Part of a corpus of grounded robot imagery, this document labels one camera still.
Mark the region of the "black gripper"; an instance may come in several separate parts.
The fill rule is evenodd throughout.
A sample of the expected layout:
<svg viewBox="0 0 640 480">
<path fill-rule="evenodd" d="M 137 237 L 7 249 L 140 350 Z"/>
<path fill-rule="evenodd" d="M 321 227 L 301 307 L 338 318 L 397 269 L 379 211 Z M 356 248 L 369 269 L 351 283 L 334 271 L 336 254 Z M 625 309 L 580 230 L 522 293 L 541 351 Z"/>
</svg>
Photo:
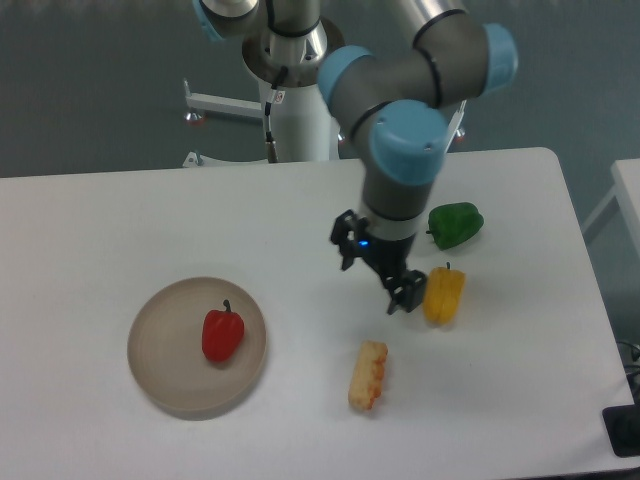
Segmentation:
<svg viewBox="0 0 640 480">
<path fill-rule="evenodd" d="M 414 311 L 421 303 L 427 286 L 427 275 L 407 269 L 407 257 L 415 236 L 401 240 L 384 240 L 366 231 L 368 221 L 353 210 L 335 219 L 330 242 L 338 247 L 341 270 L 348 270 L 354 261 L 362 259 L 380 278 L 390 302 L 387 314 L 401 310 Z"/>
</svg>

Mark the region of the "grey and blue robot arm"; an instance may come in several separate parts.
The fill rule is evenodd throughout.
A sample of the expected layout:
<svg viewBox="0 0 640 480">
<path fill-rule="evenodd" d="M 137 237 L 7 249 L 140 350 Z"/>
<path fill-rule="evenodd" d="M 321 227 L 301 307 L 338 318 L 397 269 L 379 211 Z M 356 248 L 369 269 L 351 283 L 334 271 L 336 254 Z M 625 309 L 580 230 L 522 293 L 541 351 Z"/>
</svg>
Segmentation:
<svg viewBox="0 0 640 480">
<path fill-rule="evenodd" d="M 394 1 L 409 43 L 383 61 L 345 43 L 317 1 L 197 1 L 213 41 L 242 38 L 260 88 L 269 163 L 325 161 L 345 137 L 362 160 L 360 206 L 335 220 L 344 268 L 363 260 L 391 310 L 414 310 L 427 276 L 406 264 L 457 123 L 442 109 L 508 86 L 518 68 L 511 33 L 480 24 L 459 1 Z"/>
</svg>

